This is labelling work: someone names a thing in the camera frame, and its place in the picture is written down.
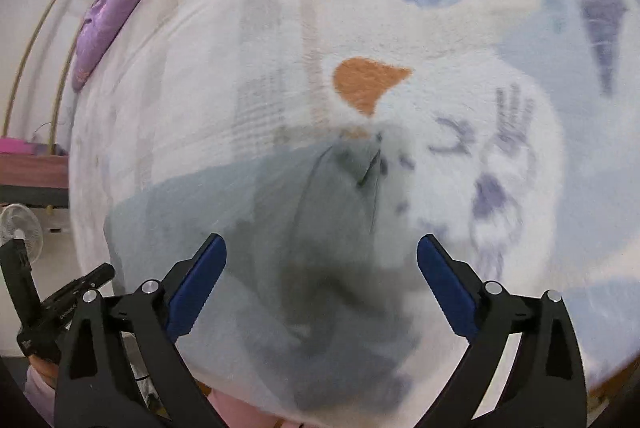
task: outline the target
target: purple blanket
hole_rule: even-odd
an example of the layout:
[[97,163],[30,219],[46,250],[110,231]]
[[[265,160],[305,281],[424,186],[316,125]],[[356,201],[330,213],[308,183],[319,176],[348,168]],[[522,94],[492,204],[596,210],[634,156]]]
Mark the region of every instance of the purple blanket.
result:
[[95,0],[76,44],[72,86],[79,92],[140,0]]

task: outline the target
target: bed sheet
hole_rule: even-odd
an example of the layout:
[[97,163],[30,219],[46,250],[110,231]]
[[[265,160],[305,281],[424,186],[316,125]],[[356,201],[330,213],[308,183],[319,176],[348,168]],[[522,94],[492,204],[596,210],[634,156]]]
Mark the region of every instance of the bed sheet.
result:
[[[512,293],[560,290],[595,385],[640,350],[638,1],[143,0],[79,97],[70,201],[82,269],[117,262],[127,290],[161,277],[200,230],[233,226],[196,213],[212,199],[232,223],[254,220],[260,190],[302,185],[293,158],[308,170],[337,137],[359,137],[351,154],[378,144],[384,160],[372,267],[417,272],[410,258],[433,232]],[[264,166],[275,175],[260,185]],[[199,192],[210,199],[193,211]],[[428,287],[385,304],[411,334],[374,348],[392,362],[385,379],[347,375],[340,384],[360,391],[308,403],[313,372],[260,366],[288,356],[249,347],[247,307],[267,345],[307,334],[269,309],[263,284],[282,275],[249,247],[258,283],[227,273],[178,342],[196,377],[301,422],[413,426],[466,346]],[[242,245],[229,248],[240,260]]]

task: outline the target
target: pink sleeve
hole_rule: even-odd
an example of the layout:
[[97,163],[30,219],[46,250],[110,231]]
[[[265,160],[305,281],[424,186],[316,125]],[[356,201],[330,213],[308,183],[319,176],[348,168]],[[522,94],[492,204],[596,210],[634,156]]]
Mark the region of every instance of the pink sleeve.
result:
[[229,428],[273,428],[278,422],[276,416],[217,390],[208,399]]
[[48,422],[50,426],[53,426],[53,405],[56,391],[44,382],[32,366],[29,366],[27,369],[24,395],[40,416]]

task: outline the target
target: orange nose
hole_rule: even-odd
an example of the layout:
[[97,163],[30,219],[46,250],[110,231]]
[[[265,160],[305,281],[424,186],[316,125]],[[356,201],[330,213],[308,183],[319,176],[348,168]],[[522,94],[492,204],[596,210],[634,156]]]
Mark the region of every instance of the orange nose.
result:
[[368,58],[350,58],[335,69],[334,87],[351,107],[372,116],[380,97],[412,72]]

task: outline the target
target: metal screw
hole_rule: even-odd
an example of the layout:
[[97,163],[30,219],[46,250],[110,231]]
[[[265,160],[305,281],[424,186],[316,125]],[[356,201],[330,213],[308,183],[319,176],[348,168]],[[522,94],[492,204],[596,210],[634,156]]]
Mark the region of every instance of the metal screw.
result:
[[559,302],[562,299],[562,295],[555,289],[549,289],[549,291],[546,292],[546,297],[552,302]]
[[90,289],[89,291],[87,291],[82,295],[82,300],[84,300],[87,303],[91,303],[97,297],[98,297],[98,294],[93,289]]
[[160,284],[158,283],[157,280],[147,280],[145,283],[142,284],[142,293],[144,294],[155,293],[158,290],[158,287],[160,287]]
[[489,294],[500,294],[502,292],[502,286],[497,282],[487,282],[484,284],[484,289]]

